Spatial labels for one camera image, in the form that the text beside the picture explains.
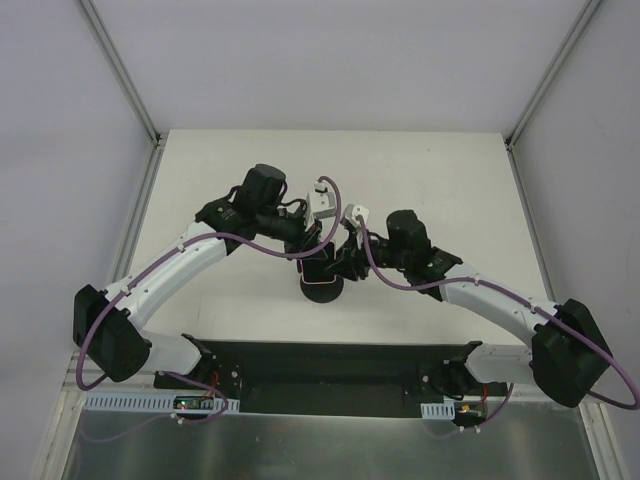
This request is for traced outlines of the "black phone pink case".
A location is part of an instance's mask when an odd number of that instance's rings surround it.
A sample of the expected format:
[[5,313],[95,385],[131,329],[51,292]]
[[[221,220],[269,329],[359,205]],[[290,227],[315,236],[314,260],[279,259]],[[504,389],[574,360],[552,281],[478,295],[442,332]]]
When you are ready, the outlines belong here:
[[305,283],[329,283],[336,280],[336,276],[329,275],[325,272],[325,268],[336,259],[336,247],[333,251],[334,255],[327,261],[304,261],[297,263],[300,273],[300,280]]

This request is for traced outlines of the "black phone stand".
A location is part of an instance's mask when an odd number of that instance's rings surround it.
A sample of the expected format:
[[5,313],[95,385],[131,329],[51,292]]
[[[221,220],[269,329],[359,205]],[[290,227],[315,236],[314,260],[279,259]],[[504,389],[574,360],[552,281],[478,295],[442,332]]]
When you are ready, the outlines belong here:
[[327,304],[340,297],[344,288],[344,280],[337,278],[329,283],[305,283],[300,280],[299,286],[306,299],[317,304]]

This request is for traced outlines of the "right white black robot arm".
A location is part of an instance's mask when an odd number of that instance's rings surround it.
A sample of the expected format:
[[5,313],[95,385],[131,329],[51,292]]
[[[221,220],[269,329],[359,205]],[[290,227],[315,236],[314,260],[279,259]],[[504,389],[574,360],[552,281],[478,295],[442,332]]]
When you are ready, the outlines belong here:
[[484,383],[533,385],[565,407],[577,406],[609,368],[611,351],[588,308],[570,299],[557,304],[526,296],[488,279],[461,258],[434,246],[412,210],[386,221],[388,235],[369,231],[367,210],[348,205],[341,222],[349,232],[329,271],[353,280],[395,270],[404,291],[461,307],[505,330],[516,345],[471,342],[442,374],[453,392],[473,394]]

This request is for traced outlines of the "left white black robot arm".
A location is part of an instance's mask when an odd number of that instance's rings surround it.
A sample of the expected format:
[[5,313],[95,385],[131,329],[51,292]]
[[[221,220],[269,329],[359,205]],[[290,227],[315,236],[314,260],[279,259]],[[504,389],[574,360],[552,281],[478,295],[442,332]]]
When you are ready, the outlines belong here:
[[146,330],[154,313],[200,272],[245,245],[261,253],[302,261],[322,253],[333,238],[325,219],[340,219],[341,195],[327,176],[315,181],[295,212],[282,199],[285,174],[257,164],[243,182],[206,203],[192,223],[155,259],[103,289],[86,285],[74,298],[73,341],[80,349],[75,380],[83,391],[98,386],[83,379],[91,359],[101,379],[122,382],[140,371],[178,377],[188,388],[208,389],[212,353],[190,334],[167,336]]

